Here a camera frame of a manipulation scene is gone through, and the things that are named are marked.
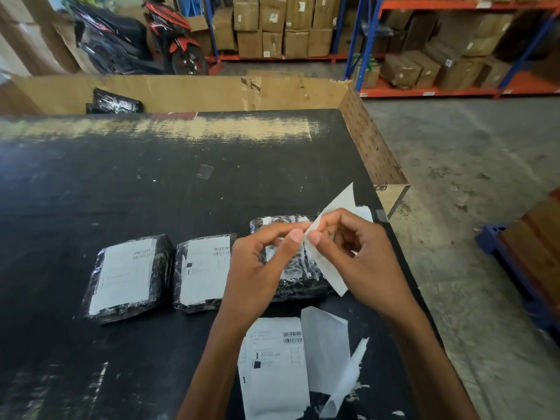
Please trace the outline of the person's right hand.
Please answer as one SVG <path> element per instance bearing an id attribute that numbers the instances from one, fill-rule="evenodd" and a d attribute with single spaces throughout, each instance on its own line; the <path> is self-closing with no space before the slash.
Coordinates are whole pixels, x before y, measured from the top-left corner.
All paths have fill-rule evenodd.
<path id="1" fill-rule="evenodd" d="M 351 257 L 343 281 L 361 303 L 386 316 L 395 312 L 397 305 L 414 299 L 381 225 L 336 209 L 322 216 L 315 230 L 326 231 Z"/>

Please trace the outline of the person's left hand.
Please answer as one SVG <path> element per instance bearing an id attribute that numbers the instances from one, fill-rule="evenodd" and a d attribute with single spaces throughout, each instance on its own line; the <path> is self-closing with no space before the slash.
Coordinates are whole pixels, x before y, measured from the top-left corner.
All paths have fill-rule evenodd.
<path id="1" fill-rule="evenodd" d="M 276 246 L 263 246 L 263 228 L 304 228 L 311 222 L 272 223 L 257 232 L 237 239 L 231 252 L 230 268 L 220 312 L 250 311 L 264 313 L 278 288 L 279 277 L 263 274 L 263 267 L 276 252 Z"/>

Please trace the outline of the white sticker label sheet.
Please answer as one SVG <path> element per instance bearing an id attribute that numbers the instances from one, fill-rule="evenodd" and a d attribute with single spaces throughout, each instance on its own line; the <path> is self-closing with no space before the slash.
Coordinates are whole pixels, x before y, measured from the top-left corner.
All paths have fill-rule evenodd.
<path id="1" fill-rule="evenodd" d="M 307 257 L 310 260 L 315 261 L 316 266 L 318 267 L 320 273 L 325 277 L 329 285 L 332 287 L 334 292 L 336 292 L 340 297 L 343 296 L 348 288 L 344 283 L 342 277 L 340 276 L 338 270 L 335 266 L 326 259 L 322 254 L 318 252 L 315 245 L 309 240 L 309 233 L 312 230 L 318 228 L 322 216 L 336 210 L 344 208 L 348 211 L 353 212 L 355 215 L 359 216 L 362 219 L 373 223 L 372 212 L 369 207 L 366 205 L 364 206 L 356 206 L 354 200 L 354 188 L 353 183 L 348 185 L 345 190 L 343 190 L 339 195 L 337 195 L 318 215 L 318 217 L 314 220 L 312 225 L 309 229 L 304 233 L 304 241 L 303 247 L 305 248 Z"/>

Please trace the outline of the person's right forearm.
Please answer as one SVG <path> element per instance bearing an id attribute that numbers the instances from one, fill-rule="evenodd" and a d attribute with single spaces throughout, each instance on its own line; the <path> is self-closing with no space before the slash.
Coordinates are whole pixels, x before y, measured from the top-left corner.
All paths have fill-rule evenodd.
<path id="1" fill-rule="evenodd" d="M 412 298 L 386 315 L 420 420 L 480 420 L 428 318 Z"/>

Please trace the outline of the person's left forearm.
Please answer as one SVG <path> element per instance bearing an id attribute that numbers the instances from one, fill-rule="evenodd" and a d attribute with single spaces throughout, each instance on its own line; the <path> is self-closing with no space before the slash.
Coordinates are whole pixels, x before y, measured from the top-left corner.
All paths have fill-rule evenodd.
<path id="1" fill-rule="evenodd" d="M 225 420 L 242 341 L 258 312 L 220 312 L 176 420 Z"/>

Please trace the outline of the black wrapped parcel with label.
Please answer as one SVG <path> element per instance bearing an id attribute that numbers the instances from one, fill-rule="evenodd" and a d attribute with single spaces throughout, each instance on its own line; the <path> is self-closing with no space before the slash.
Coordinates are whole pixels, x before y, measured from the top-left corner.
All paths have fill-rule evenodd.
<path id="1" fill-rule="evenodd" d="M 176 310 L 194 314 L 220 308 L 236 239 L 237 234 L 232 233 L 178 244 L 172 275 L 172 304 Z"/>
<path id="2" fill-rule="evenodd" d="M 250 232 L 255 233 L 262 226 L 272 223 L 313 222 L 315 219 L 315 216 L 301 214 L 259 217 L 250 221 Z M 296 255 L 284 267 L 272 302 L 324 297 L 328 295 L 330 290 L 330 284 L 318 268 L 305 244 L 302 243 Z"/>
<path id="3" fill-rule="evenodd" d="M 169 296 L 174 248 L 166 234 L 102 249 L 82 300 L 82 318 L 109 324 L 137 317 Z"/>

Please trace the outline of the white label backing paper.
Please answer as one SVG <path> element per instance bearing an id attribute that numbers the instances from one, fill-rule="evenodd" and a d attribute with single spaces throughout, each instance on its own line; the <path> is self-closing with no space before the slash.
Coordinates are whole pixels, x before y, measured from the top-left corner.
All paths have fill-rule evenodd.
<path id="1" fill-rule="evenodd" d="M 351 358 L 348 320 L 312 306 L 300 318 L 309 390 L 332 395 Z"/>

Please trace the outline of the white printed shipping label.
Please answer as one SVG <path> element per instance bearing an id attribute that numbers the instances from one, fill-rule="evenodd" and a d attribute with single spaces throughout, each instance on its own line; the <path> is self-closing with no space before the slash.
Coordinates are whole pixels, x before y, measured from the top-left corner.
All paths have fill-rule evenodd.
<path id="1" fill-rule="evenodd" d="M 246 420 L 299 420 L 311 406 L 300 318 L 257 319 L 237 367 Z"/>

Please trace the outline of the crumpled white backing paper strip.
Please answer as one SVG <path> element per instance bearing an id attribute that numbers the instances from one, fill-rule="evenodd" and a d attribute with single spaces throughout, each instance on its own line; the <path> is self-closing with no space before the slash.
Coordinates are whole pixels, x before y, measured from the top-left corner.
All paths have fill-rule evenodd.
<path id="1" fill-rule="evenodd" d="M 319 413 L 319 418 L 329 419 L 337 416 L 346 396 L 350 394 L 360 377 L 360 363 L 365 355 L 368 341 L 369 338 L 362 338 L 360 340 L 356 350 L 346 363 L 334 392 L 330 395 L 325 406 Z"/>

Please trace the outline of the blue plastic pallet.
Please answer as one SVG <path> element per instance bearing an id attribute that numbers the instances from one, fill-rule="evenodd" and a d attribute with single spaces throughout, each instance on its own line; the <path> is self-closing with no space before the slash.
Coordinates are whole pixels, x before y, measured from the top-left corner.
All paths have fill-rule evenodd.
<path id="1" fill-rule="evenodd" d="M 522 307 L 532 325 L 560 350 L 560 315 L 553 312 L 552 303 L 545 300 L 544 290 L 536 279 L 530 278 L 520 260 L 515 260 L 512 249 L 502 239 L 505 225 L 484 225 L 475 241 L 482 252 L 494 258 L 521 297 Z"/>

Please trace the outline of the large open cardboard bin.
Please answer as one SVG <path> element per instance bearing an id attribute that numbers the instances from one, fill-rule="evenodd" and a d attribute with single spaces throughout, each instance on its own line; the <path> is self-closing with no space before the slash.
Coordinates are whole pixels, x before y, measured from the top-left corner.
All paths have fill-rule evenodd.
<path id="1" fill-rule="evenodd" d="M 180 113 L 334 109 L 360 154 L 388 217 L 410 189 L 352 82 L 295 74 L 264 76 L 73 76 L 0 78 L 0 117 L 73 115 L 85 110 L 99 88 L 140 100 L 147 113 L 171 118 Z"/>

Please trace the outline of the brown cardboard boxes on pallet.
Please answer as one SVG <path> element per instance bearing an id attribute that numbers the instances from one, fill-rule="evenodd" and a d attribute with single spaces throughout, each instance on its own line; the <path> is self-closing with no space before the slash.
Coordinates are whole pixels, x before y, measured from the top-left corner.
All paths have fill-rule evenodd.
<path id="1" fill-rule="evenodd" d="M 500 233 L 522 273 L 560 316 L 560 187 Z"/>

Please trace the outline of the black wrapped parcel without label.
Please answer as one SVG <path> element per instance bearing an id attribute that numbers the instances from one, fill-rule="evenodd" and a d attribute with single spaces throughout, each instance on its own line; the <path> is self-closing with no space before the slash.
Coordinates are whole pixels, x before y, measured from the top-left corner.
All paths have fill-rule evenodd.
<path id="1" fill-rule="evenodd" d="M 92 102 L 86 104 L 86 114 L 144 113 L 140 100 L 94 88 Z"/>

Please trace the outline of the red and black motor scooter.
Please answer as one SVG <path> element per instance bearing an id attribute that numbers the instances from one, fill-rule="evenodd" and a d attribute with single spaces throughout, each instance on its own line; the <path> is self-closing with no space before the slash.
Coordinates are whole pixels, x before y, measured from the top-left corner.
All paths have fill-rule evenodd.
<path id="1" fill-rule="evenodd" d="M 209 66 L 187 18 L 163 0 L 146 0 L 142 20 L 78 0 L 66 8 L 74 23 L 76 46 L 103 75 L 207 76 Z"/>

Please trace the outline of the large leaning cardboard sheets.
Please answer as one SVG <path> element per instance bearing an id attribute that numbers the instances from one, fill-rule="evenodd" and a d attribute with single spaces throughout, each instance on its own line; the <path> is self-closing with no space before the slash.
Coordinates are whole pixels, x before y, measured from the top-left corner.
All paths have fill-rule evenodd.
<path id="1" fill-rule="evenodd" d="M 13 76 L 97 74 L 76 45 L 60 0 L 0 0 L 0 72 Z"/>

